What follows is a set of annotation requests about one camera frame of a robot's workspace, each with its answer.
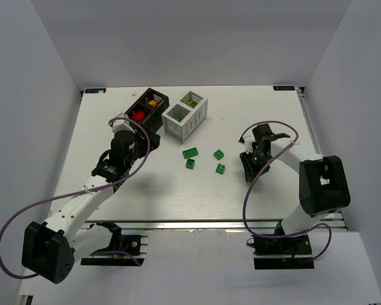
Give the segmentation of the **red curved lego brick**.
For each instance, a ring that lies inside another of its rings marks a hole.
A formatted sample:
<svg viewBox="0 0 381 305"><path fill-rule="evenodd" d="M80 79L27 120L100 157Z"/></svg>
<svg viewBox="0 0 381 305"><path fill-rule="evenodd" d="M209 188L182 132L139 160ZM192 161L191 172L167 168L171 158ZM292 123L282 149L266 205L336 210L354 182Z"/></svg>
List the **red curved lego brick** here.
<svg viewBox="0 0 381 305"><path fill-rule="evenodd" d="M146 117L147 113L144 110L137 110L132 115L132 119L136 122L142 122Z"/></svg>

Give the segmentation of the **orange long lego brick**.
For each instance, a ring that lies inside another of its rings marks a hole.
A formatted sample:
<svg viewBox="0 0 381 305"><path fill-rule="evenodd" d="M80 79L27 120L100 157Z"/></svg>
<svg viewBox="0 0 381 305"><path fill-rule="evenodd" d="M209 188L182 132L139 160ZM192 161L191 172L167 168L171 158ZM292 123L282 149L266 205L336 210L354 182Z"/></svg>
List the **orange long lego brick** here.
<svg viewBox="0 0 381 305"><path fill-rule="evenodd" d="M157 107L158 103L159 103L158 100L152 99L152 100L150 100L150 101L147 102L147 105L148 105L149 107L155 108L155 107Z"/></svg>

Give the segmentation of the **green long lego brick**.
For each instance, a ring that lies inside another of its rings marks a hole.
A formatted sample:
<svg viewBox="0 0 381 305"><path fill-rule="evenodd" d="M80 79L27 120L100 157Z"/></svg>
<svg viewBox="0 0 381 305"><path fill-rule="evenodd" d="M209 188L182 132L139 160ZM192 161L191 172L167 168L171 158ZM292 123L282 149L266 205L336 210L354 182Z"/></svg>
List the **green long lego brick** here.
<svg viewBox="0 0 381 305"><path fill-rule="evenodd" d="M182 155L185 159L193 158L193 157L197 156L198 154L199 154L199 152L198 152L196 147L182 151Z"/></svg>

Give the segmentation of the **green upturned square lego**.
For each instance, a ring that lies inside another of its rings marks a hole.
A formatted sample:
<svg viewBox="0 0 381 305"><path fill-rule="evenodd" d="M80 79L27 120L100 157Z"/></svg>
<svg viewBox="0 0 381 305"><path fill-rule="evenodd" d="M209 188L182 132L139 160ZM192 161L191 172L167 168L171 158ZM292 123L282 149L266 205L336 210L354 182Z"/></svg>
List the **green upturned square lego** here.
<svg viewBox="0 0 381 305"><path fill-rule="evenodd" d="M188 158L187 161L186 161L185 167L188 168L188 169L193 170L195 164L196 164L196 161L194 159Z"/></svg>

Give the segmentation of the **lime and green lego stack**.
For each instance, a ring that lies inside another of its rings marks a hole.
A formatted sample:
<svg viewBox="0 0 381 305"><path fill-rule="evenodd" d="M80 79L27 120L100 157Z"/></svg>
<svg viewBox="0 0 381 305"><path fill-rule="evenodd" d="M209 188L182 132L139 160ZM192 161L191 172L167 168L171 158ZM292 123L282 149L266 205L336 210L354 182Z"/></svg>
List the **lime and green lego stack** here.
<svg viewBox="0 0 381 305"><path fill-rule="evenodd" d="M191 108L195 108L195 107L197 107L198 102L196 102L196 101L194 101L194 100L190 100L190 101L187 103L187 105L188 105L189 107L191 107Z"/></svg>

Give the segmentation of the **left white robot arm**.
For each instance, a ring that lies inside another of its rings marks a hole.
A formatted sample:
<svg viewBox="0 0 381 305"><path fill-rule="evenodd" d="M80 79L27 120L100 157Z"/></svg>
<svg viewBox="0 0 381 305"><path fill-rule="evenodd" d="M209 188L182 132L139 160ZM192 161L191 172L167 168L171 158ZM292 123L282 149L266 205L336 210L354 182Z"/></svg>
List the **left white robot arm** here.
<svg viewBox="0 0 381 305"><path fill-rule="evenodd" d="M123 130L114 134L92 171L82 194L73 196L58 212L42 223L31 222L25 229L22 265L53 283L60 283L75 262L91 254L122 252L130 245L121 228L106 220L80 230L87 218L121 186L140 158L160 145L152 132Z"/></svg>

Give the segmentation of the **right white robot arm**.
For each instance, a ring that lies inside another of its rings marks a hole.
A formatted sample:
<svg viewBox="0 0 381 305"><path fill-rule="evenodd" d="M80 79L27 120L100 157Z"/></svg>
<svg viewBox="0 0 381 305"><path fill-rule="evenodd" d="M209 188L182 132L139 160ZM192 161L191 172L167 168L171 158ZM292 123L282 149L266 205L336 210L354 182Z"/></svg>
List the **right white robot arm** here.
<svg viewBox="0 0 381 305"><path fill-rule="evenodd" d="M302 147L299 133L293 135L274 133L272 121L254 123L243 132L239 143L244 145L240 158L245 179L249 184L242 207L243 224L247 225L247 203L258 179L267 173L276 160L282 161L298 174L297 207L280 223L281 234L272 234L272 239L295 238L321 225L325 216L349 206L351 197L342 160L338 156L322 156Z"/></svg>

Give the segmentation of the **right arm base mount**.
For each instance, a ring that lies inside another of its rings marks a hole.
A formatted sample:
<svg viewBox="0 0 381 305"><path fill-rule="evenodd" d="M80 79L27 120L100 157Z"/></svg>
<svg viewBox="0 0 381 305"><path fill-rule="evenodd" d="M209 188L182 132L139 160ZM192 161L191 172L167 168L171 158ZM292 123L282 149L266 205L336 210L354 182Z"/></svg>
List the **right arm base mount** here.
<svg viewBox="0 0 381 305"><path fill-rule="evenodd" d="M285 235L278 224L272 234L251 233L255 270L314 269L307 231Z"/></svg>

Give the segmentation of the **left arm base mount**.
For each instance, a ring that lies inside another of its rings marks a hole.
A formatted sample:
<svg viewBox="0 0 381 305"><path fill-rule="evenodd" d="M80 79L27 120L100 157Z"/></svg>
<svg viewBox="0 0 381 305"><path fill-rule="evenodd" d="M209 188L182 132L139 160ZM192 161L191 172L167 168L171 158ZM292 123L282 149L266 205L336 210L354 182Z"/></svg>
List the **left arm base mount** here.
<svg viewBox="0 0 381 305"><path fill-rule="evenodd" d="M90 224L90 229L106 229L111 234L106 247L96 250L96 255L81 259L82 266L141 266L148 247L148 236L140 232L123 230L116 223L100 221Z"/></svg>

